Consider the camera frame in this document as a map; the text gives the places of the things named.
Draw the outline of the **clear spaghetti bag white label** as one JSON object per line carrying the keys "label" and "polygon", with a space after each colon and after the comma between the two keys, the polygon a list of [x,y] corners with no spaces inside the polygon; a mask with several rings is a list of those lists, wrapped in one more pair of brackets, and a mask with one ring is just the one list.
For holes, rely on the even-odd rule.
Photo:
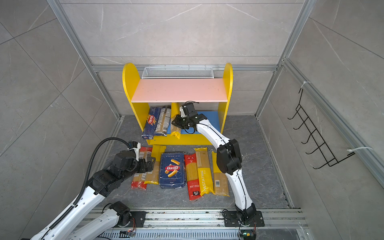
{"label": "clear spaghetti bag white label", "polygon": [[163,106],[160,111],[155,136],[166,136],[171,120],[171,106]]}

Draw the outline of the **blue Barilla spaghetti box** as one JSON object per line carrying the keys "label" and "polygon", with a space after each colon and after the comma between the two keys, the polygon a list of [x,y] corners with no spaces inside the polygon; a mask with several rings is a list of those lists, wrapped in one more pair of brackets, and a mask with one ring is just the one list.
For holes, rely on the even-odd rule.
{"label": "blue Barilla spaghetti box", "polygon": [[152,140],[154,138],[161,110],[161,107],[150,107],[142,133],[144,140]]}

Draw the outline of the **yellow Pastatime spaghetti bag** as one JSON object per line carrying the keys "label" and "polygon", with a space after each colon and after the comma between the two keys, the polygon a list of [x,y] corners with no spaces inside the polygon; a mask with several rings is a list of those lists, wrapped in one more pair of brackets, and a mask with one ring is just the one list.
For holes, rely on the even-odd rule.
{"label": "yellow Pastatime spaghetti bag", "polygon": [[214,194],[213,179],[211,173],[208,148],[195,148],[197,157],[197,169],[200,185],[200,195]]}

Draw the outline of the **yellow short spaghetti bag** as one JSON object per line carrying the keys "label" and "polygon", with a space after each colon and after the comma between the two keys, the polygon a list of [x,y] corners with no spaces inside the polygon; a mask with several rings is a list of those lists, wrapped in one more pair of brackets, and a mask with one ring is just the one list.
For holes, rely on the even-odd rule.
{"label": "yellow short spaghetti bag", "polygon": [[171,103],[171,136],[180,139],[181,137],[181,128],[173,125],[173,120],[176,116],[180,114],[180,107],[178,103]]}

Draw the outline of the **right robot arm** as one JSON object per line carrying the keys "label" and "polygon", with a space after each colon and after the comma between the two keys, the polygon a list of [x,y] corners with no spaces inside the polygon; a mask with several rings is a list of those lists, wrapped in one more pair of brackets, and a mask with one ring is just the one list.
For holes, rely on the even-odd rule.
{"label": "right robot arm", "polygon": [[185,102],[180,107],[181,113],[176,115],[172,124],[184,130],[193,128],[217,149],[217,165],[229,180],[235,197],[237,217],[242,225],[249,225],[256,216],[257,209],[244,182],[239,143],[221,134],[204,114],[195,110],[194,103],[194,101]]}

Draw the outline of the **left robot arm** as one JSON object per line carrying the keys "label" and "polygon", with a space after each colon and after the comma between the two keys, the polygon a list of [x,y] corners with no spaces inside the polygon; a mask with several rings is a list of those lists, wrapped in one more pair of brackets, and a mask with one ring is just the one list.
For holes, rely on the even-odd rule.
{"label": "left robot arm", "polygon": [[[112,164],[90,175],[96,153],[109,141],[118,141],[127,148],[115,155]],[[153,170],[153,162],[140,157],[141,145],[117,137],[102,140],[95,148],[77,197],[45,228],[35,234],[34,240],[93,240],[106,230],[118,226],[135,226],[130,208],[122,202],[110,204],[108,209],[81,228],[77,226],[91,210],[115,189],[135,174]]]}

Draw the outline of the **yellow shelf unit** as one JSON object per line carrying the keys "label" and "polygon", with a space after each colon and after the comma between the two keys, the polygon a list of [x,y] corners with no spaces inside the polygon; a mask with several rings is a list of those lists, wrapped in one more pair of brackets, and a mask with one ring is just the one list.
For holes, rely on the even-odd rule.
{"label": "yellow shelf unit", "polygon": [[[194,101],[198,113],[204,114],[211,124],[223,134],[233,90],[233,66],[225,65],[223,78],[216,79],[142,79],[132,63],[125,64],[122,82],[133,113],[144,130],[150,105],[166,106]],[[180,139],[171,136],[154,136],[148,145],[212,145],[193,128],[184,130]]]}

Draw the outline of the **red spaghetti bag left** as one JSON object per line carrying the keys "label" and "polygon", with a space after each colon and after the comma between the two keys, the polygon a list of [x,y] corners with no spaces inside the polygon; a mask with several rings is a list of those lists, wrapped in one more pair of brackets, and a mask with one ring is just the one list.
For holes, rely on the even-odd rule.
{"label": "red spaghetti bag left", "polygon": [[[152,154],[151,147],[141,147],[139,152],[139,158],[140,159],[147,159],[147,156],[151,156]],[[145,184],[146,180],[146,173],[136,173],[133,177],[132,183],[131,183],[131,189],[139,189],[139,190],[146,190],[147,184]]]}

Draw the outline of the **red spaghetti bag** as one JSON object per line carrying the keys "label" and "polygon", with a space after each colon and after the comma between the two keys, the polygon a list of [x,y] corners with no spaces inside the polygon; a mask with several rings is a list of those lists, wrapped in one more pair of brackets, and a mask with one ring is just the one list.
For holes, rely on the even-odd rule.
{"label": "red spaghetti bag", "polygon": [[201,197],[197,157],[196,154],[189,154],[184,155],[184,159],[186,166],[189,200],[195,201]]}
{"label": "red spaghetti bag", "polygon": [[[139,158],[140,159],[147,159],[147,156],[151,156],[152,154],[151,147],[141,147],[139,152]],[[147,184],[145,184],[146,180],[146,173],[136,173],[133,177],[132,183],[131,183],[131,189],[139,189],[139,190],[146,190]]]}

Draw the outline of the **blue Barilla rigatoni box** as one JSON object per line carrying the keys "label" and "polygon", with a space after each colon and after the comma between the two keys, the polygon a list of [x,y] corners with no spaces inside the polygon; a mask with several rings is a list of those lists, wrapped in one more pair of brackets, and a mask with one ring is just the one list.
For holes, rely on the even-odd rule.
{"label": "blue Barilla rigatoni box", "polygon": [[162,189],[183,188],[187,183],[184,153],[163,153],[159,173],[159,185]]}

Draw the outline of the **red spaghetti bag centre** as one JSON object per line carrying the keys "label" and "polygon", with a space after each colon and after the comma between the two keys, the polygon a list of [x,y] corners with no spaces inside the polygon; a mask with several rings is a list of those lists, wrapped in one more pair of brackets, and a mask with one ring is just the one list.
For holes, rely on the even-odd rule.
{"label": "red spaghetti bag centre", "polygon": [[201,197],[197,157],[196,154],[189,154],[184,155],[184,159],[186,166],[189,200],[195,201]]}

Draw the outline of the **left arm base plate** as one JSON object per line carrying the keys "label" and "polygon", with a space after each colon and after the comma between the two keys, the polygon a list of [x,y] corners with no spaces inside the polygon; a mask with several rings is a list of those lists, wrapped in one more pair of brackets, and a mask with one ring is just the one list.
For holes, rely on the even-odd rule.
{"label": "left arm base plate", "polygon": [[146,219],[147,212],[144,211],[134,211],[129,213],[124,213],[119,217],[116,227],[119,228],[143,228],[144,222]]}

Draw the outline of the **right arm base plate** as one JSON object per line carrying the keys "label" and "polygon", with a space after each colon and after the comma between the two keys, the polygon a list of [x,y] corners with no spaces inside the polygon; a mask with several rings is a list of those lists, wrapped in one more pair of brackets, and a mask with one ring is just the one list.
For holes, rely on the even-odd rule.
{"label": "right arm base plate", "polygon": [[264,217],[262,215],[262,212],[256,211],[255,213],[252,213],[250,217],[242,216],[240,212],[237,211],[229,211],[229,210],[222,210],[222,216],[224,218],[224,225],[225,227],[264,227]]}

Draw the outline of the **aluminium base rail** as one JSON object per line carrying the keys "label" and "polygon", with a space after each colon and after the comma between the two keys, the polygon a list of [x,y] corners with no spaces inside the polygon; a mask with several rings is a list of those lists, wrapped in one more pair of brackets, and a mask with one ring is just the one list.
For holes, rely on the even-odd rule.
{"label": "aluminium base rail", "polygon": [[[225,227],[222,210],[133,209],[147,212],[143,228],[112,227],[94,240],[311,240],[307,221],[299,209],[262,209],[264,227]],[[105,212],[92,210],[77,226]]]}

